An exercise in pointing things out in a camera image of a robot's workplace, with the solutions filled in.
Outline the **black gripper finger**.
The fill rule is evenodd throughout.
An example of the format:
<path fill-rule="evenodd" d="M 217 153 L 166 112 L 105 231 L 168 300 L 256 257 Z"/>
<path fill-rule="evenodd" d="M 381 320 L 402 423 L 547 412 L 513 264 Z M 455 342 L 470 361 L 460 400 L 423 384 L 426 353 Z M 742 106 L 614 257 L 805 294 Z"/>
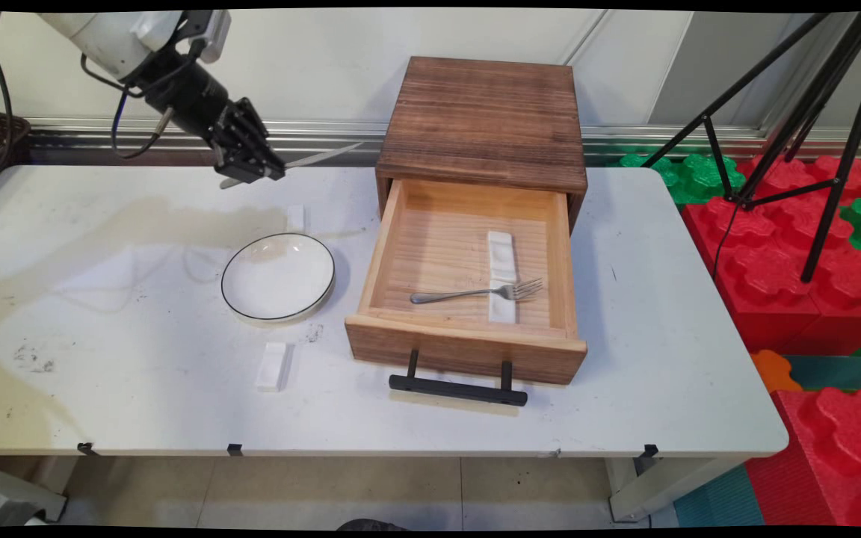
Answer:
<path fill-rule="evenodd" d="M 240 129 L 235 125 L 215 125 L 212 143 L 213 149 L 217 151 L 213 168 L 225 177 L 220 186 L 250 184 L 266 177 L 267 146 L 248 127 Z"/>
<path fill-rule="evenodd" d="M 268 133 L 252 102 L 247 98 L 229 101 L 226 133 L 235 142 L 228 161 L 248 170 L 248 178 L 283 178 L 285 163 L 268 143 Z"/>

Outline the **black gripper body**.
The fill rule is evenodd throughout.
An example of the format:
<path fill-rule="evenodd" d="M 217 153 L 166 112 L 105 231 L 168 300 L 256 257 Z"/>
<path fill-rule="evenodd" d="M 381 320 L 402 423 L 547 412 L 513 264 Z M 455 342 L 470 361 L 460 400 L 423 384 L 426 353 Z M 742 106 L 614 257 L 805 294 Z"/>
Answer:
<path fill-rule="evenodd" d="M 213 126 L 230 103 L 228 90 L 197 61 L 177 51 L 156 52 L 134 74 L 134 86 L 146 103 L 165 112 L 172 109 L 172 123 L 185 133 L 211 140 Z"/>

